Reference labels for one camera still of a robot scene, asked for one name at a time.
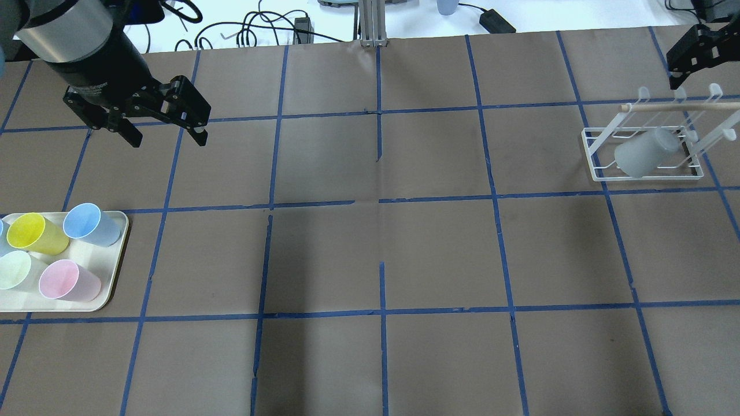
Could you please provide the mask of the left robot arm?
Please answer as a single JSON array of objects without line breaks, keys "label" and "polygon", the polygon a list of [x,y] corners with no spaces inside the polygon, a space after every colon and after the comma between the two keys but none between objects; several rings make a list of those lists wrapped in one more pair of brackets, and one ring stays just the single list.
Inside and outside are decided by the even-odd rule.
[{"label": "left robot arm", "polygon": [[133,3],[3,1],[2,39],[18,38],[67,84],[63,101],[92,130],[119,134],[132,147],[143,135],[132,118],[186,130],[204,146],[211,105],[187,76],[156,79],[124,33]]}]

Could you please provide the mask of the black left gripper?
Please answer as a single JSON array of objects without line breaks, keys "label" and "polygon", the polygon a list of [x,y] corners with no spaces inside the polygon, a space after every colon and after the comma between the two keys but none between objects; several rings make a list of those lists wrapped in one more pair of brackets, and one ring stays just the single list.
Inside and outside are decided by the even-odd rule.
[{"label": "black left gripper", "polygon": [[90,127],[116,130],[134,148],[143,135],[131,118],[150,117],[188,130],[198,146],[208,139],[211,105],[185,75],[161,82],[119,27],[75,58],[44,58],[67,84],[63,101]]}]

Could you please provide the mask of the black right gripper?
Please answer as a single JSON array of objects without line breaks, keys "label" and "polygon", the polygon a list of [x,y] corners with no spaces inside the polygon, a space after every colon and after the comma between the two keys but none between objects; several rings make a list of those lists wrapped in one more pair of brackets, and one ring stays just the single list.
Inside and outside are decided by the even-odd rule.
[{"label": "black right gripper", "polygon": [[693,73],[715,68],[726,62],[739,61],[738,15],[716,31],[696,24],[666,53],[669,89],[677,90]]}]

